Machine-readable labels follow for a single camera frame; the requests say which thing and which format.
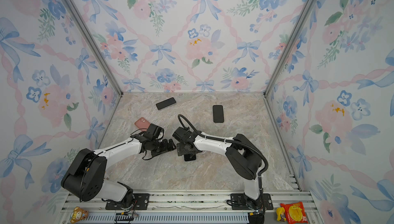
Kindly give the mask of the black phone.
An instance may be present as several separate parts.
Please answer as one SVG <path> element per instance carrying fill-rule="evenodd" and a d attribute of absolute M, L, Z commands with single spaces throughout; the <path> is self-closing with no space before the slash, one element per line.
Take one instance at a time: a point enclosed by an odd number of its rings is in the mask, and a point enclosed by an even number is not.
<path fill-rule="evenodd" d="M 175 104 L 176 104 L 176 100 L 173 97 L 171 97 L 171 98 L 168 98 L 164 101 L 157 103 L 156 107 L 158 110 L 162 110 L 162 109 L 165 109 L 165 108 L 175 105 Z"/>
<path fill-rule="evenodd" d="M 222 105 L 213 105 L 213 122 L 214 123 L 223 123 L 224 122 L 224 108 Z"/>
<path fill-rule="evenodd" d="M 184 155 L 184 161 L 195 161 L 197 159 L 196 154 L 185 154 Z"/>

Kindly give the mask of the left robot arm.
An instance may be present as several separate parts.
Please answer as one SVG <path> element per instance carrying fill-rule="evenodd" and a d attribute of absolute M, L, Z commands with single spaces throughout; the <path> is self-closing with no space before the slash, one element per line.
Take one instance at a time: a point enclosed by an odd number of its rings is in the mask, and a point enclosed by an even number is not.
<path fill-rule="evenodd" d="M 125 141 L 104 149 L 83 149 L 78 152 L 68 168 L 61 187 L 87 202 L 100 198 L 123 210 L 131 209 L 136 199 L 133 189 L 123 183 L 111 182 L 106 179 L 108 168 L 140 153 L 151 153 L 151 158 L 176 149 L 172 139 L 164 138 L 164 129 L 150 124 L 147 129 L 138 129 Z"/>

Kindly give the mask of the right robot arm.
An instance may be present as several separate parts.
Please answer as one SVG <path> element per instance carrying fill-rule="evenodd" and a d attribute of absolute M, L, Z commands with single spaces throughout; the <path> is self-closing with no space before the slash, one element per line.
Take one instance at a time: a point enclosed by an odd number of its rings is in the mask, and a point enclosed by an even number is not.
<path fill-rule="evenodd" d="M 216 137 L 201 131 L 179 127 L 173 133 L 178 142 L 178 156 L 185 161 L 196 160 L 204 151 L 225 156 L 236 173 L 244 180 L 244 202 L 231 203 L 233 207 L 260 210 L 264 207 L 262 174 L 268 169 L 268 161 L 262 152 L 244 135 Z"/>

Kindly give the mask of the pink phone case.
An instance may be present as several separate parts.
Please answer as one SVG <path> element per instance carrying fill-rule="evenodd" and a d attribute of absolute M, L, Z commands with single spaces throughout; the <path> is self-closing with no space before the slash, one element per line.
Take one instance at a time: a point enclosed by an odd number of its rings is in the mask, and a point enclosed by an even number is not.
<path fill-rule="evenodd" d="M 134 125 L 139 131 L 146 131 L 151 125 L 151 123 L 144 117 L 141 117 L 134 123 Z"/>

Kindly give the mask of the monkey plush toy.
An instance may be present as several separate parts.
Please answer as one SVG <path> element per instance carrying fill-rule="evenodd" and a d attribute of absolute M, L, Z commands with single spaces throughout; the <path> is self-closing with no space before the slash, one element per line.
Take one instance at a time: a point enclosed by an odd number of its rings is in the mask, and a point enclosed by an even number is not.
<path fill-rule="evenodd" d="M 70 223 L 76 224 L 80 221 L 85 221 L 87 220 L 88 215 L 89 215 L 89 211 L 84 210 L 80 207 L 75 207 L 73 213 L 71 214 Z"/>

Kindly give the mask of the yellow toy figure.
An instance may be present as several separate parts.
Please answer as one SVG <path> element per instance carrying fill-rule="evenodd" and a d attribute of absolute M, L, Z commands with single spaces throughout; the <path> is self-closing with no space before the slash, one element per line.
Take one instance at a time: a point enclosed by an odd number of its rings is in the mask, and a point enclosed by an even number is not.
<path fill-rule="evenodd" d="M 286 222 L 287 221 L 285 209 L 283 207 L 277 208 L 276 214 L 277 214 L 277 222 Z"/>

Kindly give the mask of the red snack packet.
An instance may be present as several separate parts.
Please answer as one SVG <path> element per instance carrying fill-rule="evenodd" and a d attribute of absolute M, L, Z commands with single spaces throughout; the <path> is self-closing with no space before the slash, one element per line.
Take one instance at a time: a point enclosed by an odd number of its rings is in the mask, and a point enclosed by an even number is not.
<path fill-rule="evenodd" d="M 296 203 L 281 203 L 281 208 L 284 209 L 284 214 L 289 224 L 307 224 L 308 220 L 306 217 L 304 205 L 302 202 Z"/>

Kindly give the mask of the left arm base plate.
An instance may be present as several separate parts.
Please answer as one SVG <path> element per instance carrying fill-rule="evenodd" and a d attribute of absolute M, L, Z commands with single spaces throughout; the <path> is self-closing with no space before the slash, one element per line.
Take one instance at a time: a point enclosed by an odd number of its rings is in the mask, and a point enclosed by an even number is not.
<path fill-rule="evenodd" d="M 105 210 L 147 210 L 149 204 L 150 194 L 148 193 L 133 193 L 125 196 L 122 201 L 115 202 L 108 200 Z"/>

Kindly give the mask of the aluminium rail frame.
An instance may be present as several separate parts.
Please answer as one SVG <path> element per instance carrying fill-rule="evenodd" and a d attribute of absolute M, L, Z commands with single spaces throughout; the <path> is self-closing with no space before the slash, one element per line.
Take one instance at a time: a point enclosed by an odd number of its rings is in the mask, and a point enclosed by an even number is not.
<path fill-rule="evenodd" d="M 149 198 L 127 214 L 107 210 L 99 198 L 79 202 L 69 194 L 57 224 L 69 224 L 75 207 L 89 212 L 84 224 L 252 224 L 260 218 L 248 210 L 233 210 L 227 204 L 229 191 L 150 191 Z"/>

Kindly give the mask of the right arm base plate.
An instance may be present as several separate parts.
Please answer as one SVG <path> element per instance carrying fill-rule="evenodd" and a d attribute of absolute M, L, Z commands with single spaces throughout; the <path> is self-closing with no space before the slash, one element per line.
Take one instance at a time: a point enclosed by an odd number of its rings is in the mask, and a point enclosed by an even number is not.
<path fill-rule="evenodd" d="M 257 200 L 253 200 L 247 197 L 245 194 L 230 194 L 230 199 L 228 199 L 227 204 L 232 207 L 233 210 L 273 210 L 273 201 L 271 200 L 271 195 L 268 193 L 260 194 Z"/>

